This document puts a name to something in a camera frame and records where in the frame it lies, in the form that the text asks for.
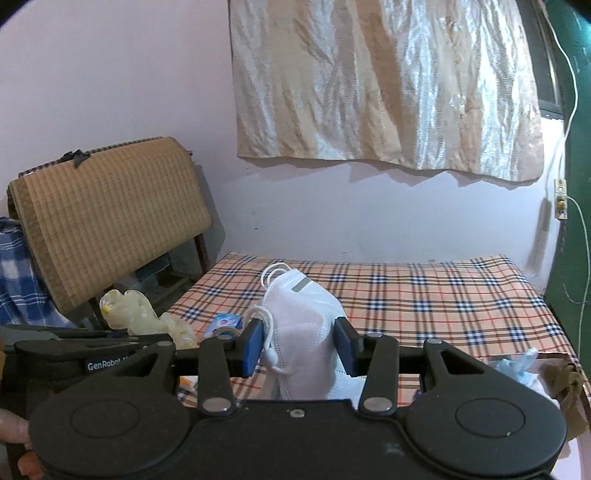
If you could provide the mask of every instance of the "bed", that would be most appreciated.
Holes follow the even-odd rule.
[[[320,283],[343,305],[360,333],[381,332],[401,345],[440,338],[474,357],[524,352],[536,347],[574,359],[564,331],[544,300],[503,255],[432,264],[351,264],[263,258],[231,252],[171,308],[192,324],[199,339],[218,313],[242,314],[263,295],[262,270],[285,261]],[[264,380],[257,367],[248,379],[233,378],[238,399],[255,398]],[[399,405],[412,401],[418,377],[401,375]],[[196,394],[181,388],[181,400]]]

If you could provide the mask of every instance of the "finger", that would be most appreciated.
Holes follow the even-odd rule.
[[[0,440],[7,443],[29,442],[29,422],[11,411],[0,409]]]
[[[21,475],[27,476],[32,480],[43,478],[43,469],[39,458],[35,452],[27,452],[18,459],[18,469]]]

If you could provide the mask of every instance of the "white wall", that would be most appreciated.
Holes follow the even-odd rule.
[[[553,151],[561,122],[543,122]],[[540,212],[555,174],[516,188],[380,163],[237,158],[225,1],[33,0],[0,30],[0,192],[68,150],[155,135],[174,136],[203,167],[215,254],[504,253],[537,288],[547,282],[558,223]]]

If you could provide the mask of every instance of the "wall socket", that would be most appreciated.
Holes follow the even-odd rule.
[[[554,216],[558,220],[566,220],[569,200],[567,198],[566,180],[554,179]]]

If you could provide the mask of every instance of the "wooden chair leg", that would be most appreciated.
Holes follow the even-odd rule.
[[[205,239],[203,234],[199,234],[195,237],[195,246],[197,247],[197,255],[199,256],[199,264],[201,265],[201,271],[205,275],[210,268],[209,257],[207,256],[207,249],[205,248]]]

